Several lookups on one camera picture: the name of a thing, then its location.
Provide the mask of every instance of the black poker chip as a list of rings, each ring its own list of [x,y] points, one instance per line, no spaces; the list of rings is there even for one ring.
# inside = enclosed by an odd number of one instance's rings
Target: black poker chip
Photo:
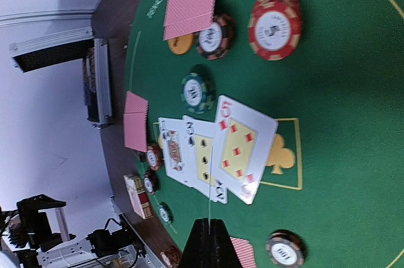
[[[196,50],[208,60],[221,59],[229,51],[233,36],[231,17],[226,14],[215,15],[209,28],[196,33]]]
[[[272,262],[280,267],[302,267],[307,257],[307,248],[303,240],[287,230],[273,232],[266,242],[266,250]]]
[[[153,195],[160,188],[157,174],[149,169],[145,172],[143,177],[143,186],[145,187],[148,194]]]

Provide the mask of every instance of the green felt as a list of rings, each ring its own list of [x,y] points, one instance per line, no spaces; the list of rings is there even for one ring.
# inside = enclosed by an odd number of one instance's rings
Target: green felt
[[[149,101],[149,139],[155,139],[159,117],[187,114],[181,79],[195,64],[205,64],[218,95],[274,118],[298,118],[303,169],[302,190],[260,185],[250,206],[229,193],[227,205],[211,205],[211,216],[254,245],[259,268],[274,267],[264,245],[279,228],[305,239],[307,268],[386,267],[404,248],[403,18],[388,0],[299,0],[304,31],[297,50],[267,62],[248,44],[254,1],[217,0],[217,10],[237,23],[237,36],[227,56],[206,61],[195,47],[185,55],[171,53],[163,41],[167,0],[142,0],[126,86]],[[404,6],[404,0],[396,2]],[[215,109],[192,116],[214,115]],[[294,122],[281,121],[278,132],[296,153]],[[208,216],[208,199],[166,177],[164,168],[158,176],[162,187],[151,203],[170,206],[174,222],[166,229],[184,248],[193,221]],[[283,175],[267,168],[263,180],[296,186],[297,165]],[[394,267],[404,267],[404,259]]]

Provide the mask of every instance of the yellow rectangle outline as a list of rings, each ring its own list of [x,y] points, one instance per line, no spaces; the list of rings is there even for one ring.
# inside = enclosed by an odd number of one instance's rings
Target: yellow rectangle outline
[[[292,189],[292,190],[302,190],[303,189],[303,166],[302,166],[302,145],[300,141],[300,125],[298,118],[281,118],[276,119],[278,122],[290,122],[293,121],[295,126],[295,138],[296,138],[296,157],[297,157],[297,187],[288,186],[282,184],[275,184],[270,182],[263,182],[261,184],[268,186],[275,186],[280,188]]]

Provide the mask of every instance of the green poker chip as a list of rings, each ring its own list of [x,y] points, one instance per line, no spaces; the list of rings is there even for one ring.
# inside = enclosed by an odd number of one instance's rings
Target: green poker chip
[[[170,208],[164,202],[158,205],[158,215],[166,225],[171,224],[174,220]]]
[[[182,79],[181,100],[188,111],[203,114],[211,110],[215,104],[215,87],[212,80],[198,73],[189,73]]]

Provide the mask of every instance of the orange poker chip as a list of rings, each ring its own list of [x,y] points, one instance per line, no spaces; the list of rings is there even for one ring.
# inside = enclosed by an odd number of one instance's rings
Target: orange poker chip
[[[157,144],[151,143],[147,146],[146,158],[151,170],[156,172],[162,166],[162,151]]]
[[[176,55],[183,55],[189,51],[194,42],[194,34],[190,33],[188,35],[183,35],[173,39],[169,39],[167,43],[169,44],[170,50]]]

